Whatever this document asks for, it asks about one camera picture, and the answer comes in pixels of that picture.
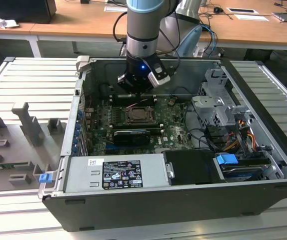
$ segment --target blue latch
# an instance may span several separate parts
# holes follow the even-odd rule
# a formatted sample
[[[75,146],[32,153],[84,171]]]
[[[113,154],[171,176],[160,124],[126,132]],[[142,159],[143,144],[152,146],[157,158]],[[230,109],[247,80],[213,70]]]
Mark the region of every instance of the blue latch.
[[[219,165],[221,164],[238,164],[238,159],[234,154],[220,154],[216,157]]]
[[[52,173],[43,173],[40,174],[39,183],[41,184],[49,184],[53,182],[53,174]]]

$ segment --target desk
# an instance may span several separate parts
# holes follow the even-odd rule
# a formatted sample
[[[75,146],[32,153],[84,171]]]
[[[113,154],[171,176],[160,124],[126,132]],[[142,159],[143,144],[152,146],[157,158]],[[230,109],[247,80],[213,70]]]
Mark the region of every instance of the desk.
[[[254,9],[258,15],[286,12],[275,6],[273,0],[212,0],[211,3],[221,5],[227,14],[231,14],[227,8]],[[287,8],[287,1],[283,2],[283,6]],[[199,12],[208,10],[213,13],[213,8],[211,5],[208,9],[200,7]],[[269,21],[239,20],[234,15],[230,16],[233,20],[227,15],[214,15],[210,19],[212,30],[218,35],[218,47],[287,50],[287,23],[280,23],[275,16],[265,16]],[[208,24],[205,17],[201,17],[201,20]],[[208,35],[204,32],[199,42],[209,42]]]
[[[274,6],[272,0],[212,0],[221,7],[255,9],[261,15],[272,12],[285,12]],[[57,12],[50,24],[20,23],[19,28],[0,29],[0,39],[20,39],[30,43],[33,55],[41,57],[38,41],[106,42],[115,43],[112,35],[113,24],[119,12],[104,12],[105,5],[100,2],[80,4],[80,1],[56,0]],[[287,50],[287,23],[280,23],[274,16],[269,21],[238,20],[231,15],[215,15],[210,20],[212,29],[218,35],[218,47]],[[117,26],[117,35],[125,36],[127,17],[123,17]],[[199,46],[206,46],[210,35],[203,32]]]

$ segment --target crumpled paper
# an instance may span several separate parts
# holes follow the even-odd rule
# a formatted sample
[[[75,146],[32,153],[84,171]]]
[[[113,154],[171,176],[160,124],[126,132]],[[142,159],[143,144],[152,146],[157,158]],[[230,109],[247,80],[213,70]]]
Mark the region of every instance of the crumpled paper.
[[[6,28],[15,28],[19,27],[17,22],[15,20],[4,20],[0,18],[0,28],[6,29]]]

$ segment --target floor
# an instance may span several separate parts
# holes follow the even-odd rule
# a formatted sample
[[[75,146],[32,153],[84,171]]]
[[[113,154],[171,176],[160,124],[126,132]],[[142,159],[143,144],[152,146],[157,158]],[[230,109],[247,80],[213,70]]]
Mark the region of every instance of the floor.
[[[116,57],[119,55],[118,43],[94,43],[78,42],[79,54],[73,53],[71,42],[64,41],[40,41],[40,50],[46,58],[76,58],[78,55],[90,55],[92,57]],[[243,60],[246,49],[218,48],[216,52],[224,53],[231,60]],[[251,60],[263,60],[267,51],[256,50],[252,53]],[[4,57],[33,57],[30,45],[25,40],[0,39],[0,64]],[[265,65],[283,83],[287,82],[287,52],[273,51]]]

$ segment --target power supply label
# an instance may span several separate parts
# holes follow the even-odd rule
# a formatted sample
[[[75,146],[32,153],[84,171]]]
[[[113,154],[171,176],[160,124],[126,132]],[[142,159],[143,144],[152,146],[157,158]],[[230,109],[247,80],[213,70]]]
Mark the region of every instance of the power supply label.
[[[102,188],[104,190],[142,187],[143,176],[140,160],[103,162]]]

